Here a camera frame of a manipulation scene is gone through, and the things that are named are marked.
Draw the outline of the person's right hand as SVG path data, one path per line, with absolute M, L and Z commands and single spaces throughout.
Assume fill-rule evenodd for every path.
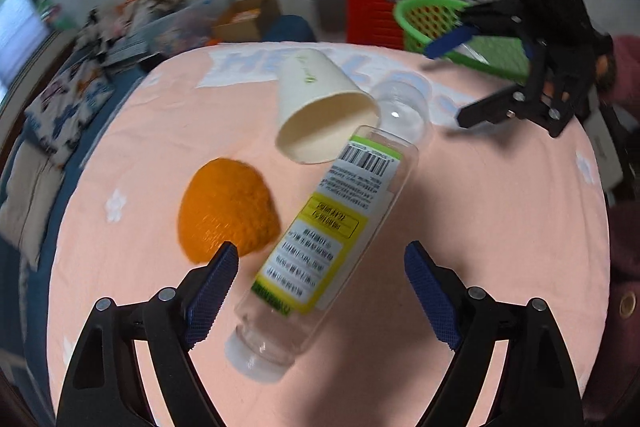
M 617 64 L 613 54 L 601 55 L 596 63 L 594 87 L 600 98 L 612 100 L 617 84 Z

